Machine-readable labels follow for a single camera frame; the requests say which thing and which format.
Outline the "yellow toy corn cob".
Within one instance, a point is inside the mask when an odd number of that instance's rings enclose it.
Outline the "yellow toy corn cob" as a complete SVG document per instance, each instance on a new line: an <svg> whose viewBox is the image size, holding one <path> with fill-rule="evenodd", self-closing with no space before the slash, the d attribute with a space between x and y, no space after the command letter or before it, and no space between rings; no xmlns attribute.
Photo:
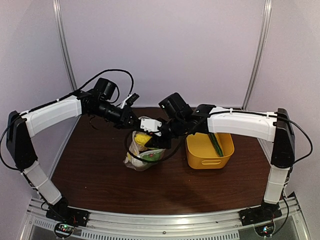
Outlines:
<svg viewBox="0 0 320 240"><path fill-rule="evenodd" d="M144 134L144 133L137 133L135 136L134 136L134 141L142 146L142 147L145 147L146 146L146 143L152 139L152 136L150 135L147 135L147 134Z"/></svg>

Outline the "dotted clear zip bag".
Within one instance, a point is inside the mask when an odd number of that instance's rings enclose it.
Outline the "dotted clear zip bag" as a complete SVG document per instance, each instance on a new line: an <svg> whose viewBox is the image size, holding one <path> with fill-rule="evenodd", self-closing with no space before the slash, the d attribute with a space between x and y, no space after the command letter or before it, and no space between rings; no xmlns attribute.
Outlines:
<svg viewBox="0 0 320 240"><path fill-rule="evenodd" d="M162 123L147 116L140 116L138 119L140 120L138 126L142 127L142 131L134 130L129 134L129 151L123 163L127 168L142 172L157 164L163 158L165 149L145 146L154 136L162 136L160 132Z"/></svg>

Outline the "yellow plastic basket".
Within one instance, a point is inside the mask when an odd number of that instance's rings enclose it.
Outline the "yellow plastic basket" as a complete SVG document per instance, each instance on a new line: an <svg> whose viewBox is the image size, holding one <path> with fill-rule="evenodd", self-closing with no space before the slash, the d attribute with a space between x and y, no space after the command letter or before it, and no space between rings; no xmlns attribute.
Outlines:
<svg viewBox="0 0 320 240"><path fill-rule="evenodd" d="M225 167L235 151L233 139L229 133L216 133L215 137L223 156L217 154L207 134L196 133L186 138L186 157L187 163L191 168L203 170L222 169Z"/></svg>

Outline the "dark green toy cucumber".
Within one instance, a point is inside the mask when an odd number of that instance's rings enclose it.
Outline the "dark green toy cucumber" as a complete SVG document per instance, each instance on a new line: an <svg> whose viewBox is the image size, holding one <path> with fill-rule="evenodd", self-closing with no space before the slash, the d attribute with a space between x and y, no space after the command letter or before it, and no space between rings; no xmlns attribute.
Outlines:
<svg viewBox="0 0 320 240"><path fill-rule="evenodd" d="M224 154L223 154L223 150L222 148L220 147L220 144L218 142L218 139L216 137L216 135L214 133L209 133L208 134L209 136L209 139L211 141L211 144L216 152L216 154L219 156L219 157L223 157Z"/></svg>

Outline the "orange toy carrot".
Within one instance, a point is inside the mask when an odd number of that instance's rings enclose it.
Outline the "orange toy carrot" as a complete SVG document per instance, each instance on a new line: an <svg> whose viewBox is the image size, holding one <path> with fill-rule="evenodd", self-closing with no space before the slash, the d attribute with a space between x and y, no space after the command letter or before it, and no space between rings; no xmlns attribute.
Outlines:
<svg viewBox="0 0 320 240"><path fill-rule="evenodd" d="M165 151L163 149L149 150L141 153L140 158L153 163L161 160L164 153Z"/></svg>

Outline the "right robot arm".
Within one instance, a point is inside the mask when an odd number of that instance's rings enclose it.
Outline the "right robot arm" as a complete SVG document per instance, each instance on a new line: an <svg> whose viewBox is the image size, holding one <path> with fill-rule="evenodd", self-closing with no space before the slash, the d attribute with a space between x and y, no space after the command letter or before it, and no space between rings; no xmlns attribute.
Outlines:
<svg viewBox="0 0 320 240"><path fill-rule="evenodd" d="M192 109L177 92L159 103L168 121L142 118L141 130L156 135L155 147L168 149L171 139L201 134L234 134L273 143L270 172L262 206L256 210L259 220L268 220L280 201L289 172L295 161L295 134L288 113L233 110L213 104L200 104Z"/></svg>

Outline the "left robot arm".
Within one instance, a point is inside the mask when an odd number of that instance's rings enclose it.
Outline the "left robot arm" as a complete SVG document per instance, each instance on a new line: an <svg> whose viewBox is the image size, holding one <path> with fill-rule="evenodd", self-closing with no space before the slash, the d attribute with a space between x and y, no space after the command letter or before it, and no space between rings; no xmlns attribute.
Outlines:
<svg viewBox="0 0 320 240"><path fill-rule="evenodd" d="M110 101L116 87L114 82L99 78L89 91L77 90L67 97L22 113L13 111L8 116L6 147L15 167L45 201L53 206L51 211L61 222L69 221L72 211L61 203L61 192L41 168L32 138L60 122L86 114L114 123L118 129L132 128L137 118L131 106L139 95L129 94L121 105L116 106Z"/></svg>

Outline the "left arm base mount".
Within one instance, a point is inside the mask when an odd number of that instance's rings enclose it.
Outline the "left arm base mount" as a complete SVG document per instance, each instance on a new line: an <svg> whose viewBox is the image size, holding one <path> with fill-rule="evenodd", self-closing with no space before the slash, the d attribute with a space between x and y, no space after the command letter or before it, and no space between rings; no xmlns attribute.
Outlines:
<svg viewBox="0 0 320 240"><path fill-rule="evenodd" d="M50 208L45 215L47 218L67 223L75 227L86 227L89 219L87 210L80 210L72 207L63 209Z"/></svg>

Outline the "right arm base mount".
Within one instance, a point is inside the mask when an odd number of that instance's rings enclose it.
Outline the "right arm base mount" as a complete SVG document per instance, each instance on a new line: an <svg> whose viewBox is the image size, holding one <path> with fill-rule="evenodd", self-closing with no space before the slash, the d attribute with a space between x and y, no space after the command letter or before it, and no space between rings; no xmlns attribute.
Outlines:
<svg viewBox="0 0 320 240"><path fill-rule="evenodd" d="M278 204L262 204L256 207L248 207L238 212L242 226L255 225L271 221L282 216Z"/></svg>

